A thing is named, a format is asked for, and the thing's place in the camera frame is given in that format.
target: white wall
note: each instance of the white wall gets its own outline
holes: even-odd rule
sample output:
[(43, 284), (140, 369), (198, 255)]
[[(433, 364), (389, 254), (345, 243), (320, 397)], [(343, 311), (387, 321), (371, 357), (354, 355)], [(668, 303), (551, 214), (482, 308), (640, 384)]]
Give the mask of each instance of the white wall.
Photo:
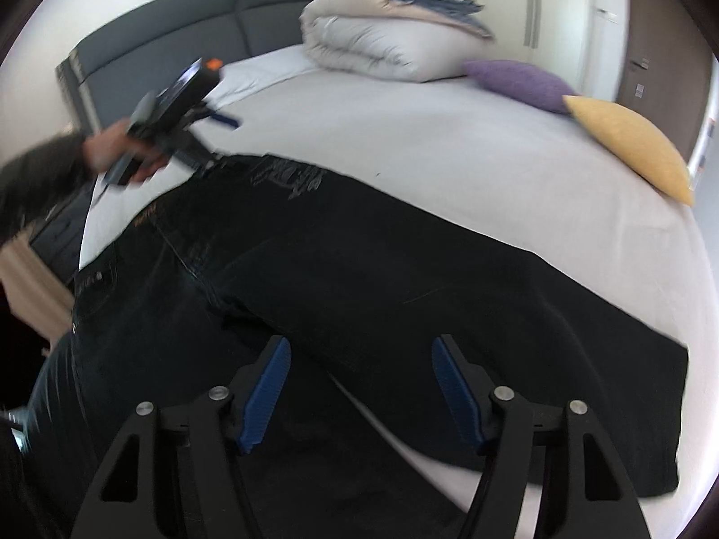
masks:
[(714, 278), (719, 280), (719, 132), (710, 139), (706, 150), (706, 164), (695, 191), (694, 217), (702, 231)]
[(592, 1), (592, 28), (580, 90), (583, 95), (616, 101), (624, 70), (628, 29), (629, 0)]
[(689, 174), (694, 177), (695, 182), (697, 181), (697, 171), (702, 163), (702, 158), (705, 156), (707, 149), (711, 143), (712, 138), (709, 136), (710, 130), (712, 129), (712, 121), (716, 122), (719, 119), (719, 62), (716, 57), (712, 64), (712, 80), (709, 85), (709, 99), (707, 100), (707, 107), (704, 111), (704, 121), (702, 121), (702, 127), (699, 130), (697, 136), (697, 142), (694, 145), (692, 157), (689, 159)]
[(55, 67), (78, 41), (152, 0), (44, 0), (0, 66), (0, 163), (71, 120)]
[(582, 87), (590, 48), (592, 0), (541, 0), (538, 47), (529, 61)]

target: person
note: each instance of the person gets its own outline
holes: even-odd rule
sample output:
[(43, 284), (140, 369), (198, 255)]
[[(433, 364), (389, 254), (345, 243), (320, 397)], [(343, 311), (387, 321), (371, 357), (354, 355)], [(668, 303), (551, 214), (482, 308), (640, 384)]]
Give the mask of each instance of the person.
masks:
[[(167, 165), (167, 157), (159, 150), (127, 136), (127, 125), (128, 120), (121, 119), (93, 136), (80, 132), (56, 136), (0, 168), (0, 246), (57, 202), (106, 172), (126, 152), (145, 159), (131, 182), (143, 182)], [(0, 399), (0, 405), (6, 405), (6, 399)], [(25, 479), (19, 448), (8, 424), (0, 427), (0, 505), (8, 537), (62, 537), (52, 514)]]
[[(61, 530), (139, 403), (204, 398), (274, 334), (290, 341), (292, 369), (261, 446), (235, 456), (268, 539), (457, 536), (461, 511), (337, 385), (415, 451), (478, 468), (431, 364), (443, 333), (532, 402), (585, 400), (639, 495), (676, 488), (682, 347), (531, 252), (248, 149), (153, 200), (78, 273), (73, 330), (37, 380), (22, 457)], [(191, 472), (186, 456), (179, 472)], [(189, 483), (176, 515), (194, 529)]]
[(127, 118), (94, 136), (80, 132), (41, 143), (0, 169), (0, 245), (34, 219), (106, 172), (126, 152), (145, 158), (131, 182), (143, 182), (168, 163), (149, 143), (127, 136)]

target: folded duvet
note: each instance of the folded duvet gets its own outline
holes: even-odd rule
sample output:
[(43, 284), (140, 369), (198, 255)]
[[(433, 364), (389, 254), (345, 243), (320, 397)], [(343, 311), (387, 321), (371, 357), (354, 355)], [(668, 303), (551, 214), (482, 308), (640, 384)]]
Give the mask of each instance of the folded duvet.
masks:
[(321, 66), (400, 81), (463, 75), (491, 38), (479, 22), (399, 0), (314, 0), (301, 22), (305, 51)]
[(484, 41), (452, 26), (398, 18), (318, 18), (307, 54), (328, 69), (424, 82), (463, 75)]

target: yellow cushion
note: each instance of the yellow cushion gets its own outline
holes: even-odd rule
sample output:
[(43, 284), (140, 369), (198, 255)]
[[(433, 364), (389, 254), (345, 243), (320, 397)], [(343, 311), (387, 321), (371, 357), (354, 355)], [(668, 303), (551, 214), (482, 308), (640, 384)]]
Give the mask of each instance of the yellow cushion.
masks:
[(565, 95), (564, 103), (589, 133), (639, 176), (680, 203), (694, 205), (684, 159), (651, 121), (609, 101)]

